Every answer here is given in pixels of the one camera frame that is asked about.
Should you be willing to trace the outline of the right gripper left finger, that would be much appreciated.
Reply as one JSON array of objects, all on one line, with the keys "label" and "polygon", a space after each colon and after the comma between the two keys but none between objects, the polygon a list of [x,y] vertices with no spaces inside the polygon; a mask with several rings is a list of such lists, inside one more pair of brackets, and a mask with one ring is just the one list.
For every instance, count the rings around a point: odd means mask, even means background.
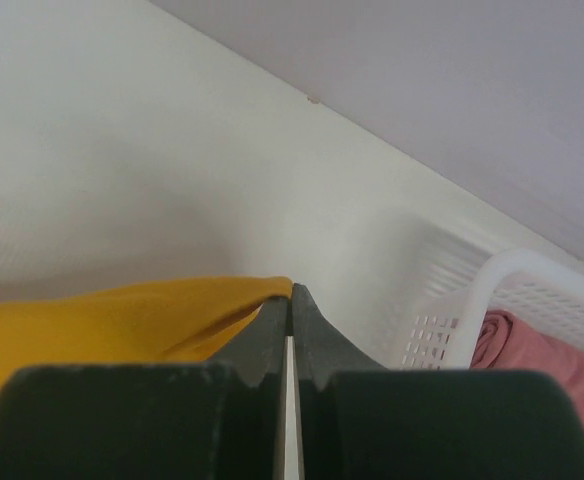
[{"label": "right gripper left finger", "polygon": [[279,479],[288,302],[201,363],[36,365],[0,389],[0,479]]}]

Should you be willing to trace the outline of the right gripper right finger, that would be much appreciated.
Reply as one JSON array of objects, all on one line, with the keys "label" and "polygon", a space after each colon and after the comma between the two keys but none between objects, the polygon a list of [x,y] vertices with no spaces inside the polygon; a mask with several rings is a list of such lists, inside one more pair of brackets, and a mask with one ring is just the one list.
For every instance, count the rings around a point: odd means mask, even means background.
[{"label": "right gripper right finger", "polygon": [[306,479],[584,479],[584,428],[549,377],[390,370],[295,285],[290,307]]}]

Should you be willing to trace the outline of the yellow t shirt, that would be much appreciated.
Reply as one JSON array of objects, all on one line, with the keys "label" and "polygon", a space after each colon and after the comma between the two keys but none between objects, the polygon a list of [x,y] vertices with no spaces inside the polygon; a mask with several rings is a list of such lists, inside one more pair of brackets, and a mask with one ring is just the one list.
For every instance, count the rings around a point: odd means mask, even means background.
[{"label": "yellow t shirt", "polygon": [[31,365],[204,361],[292,289],[286,277],[204,277],[0,303],[0,388]]}]

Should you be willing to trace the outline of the white plastic basket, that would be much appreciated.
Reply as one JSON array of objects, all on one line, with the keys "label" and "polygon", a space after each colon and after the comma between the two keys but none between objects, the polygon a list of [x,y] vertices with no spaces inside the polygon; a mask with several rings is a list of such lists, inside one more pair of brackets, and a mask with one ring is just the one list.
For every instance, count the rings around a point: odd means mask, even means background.
[{"label": "white plastic basket", "polygon": [[392,356],[400,369],[465,369],[486,312],[503,310],[584,351],[584,276],[538,253],[492,256],[469,285],[406,311]]}]

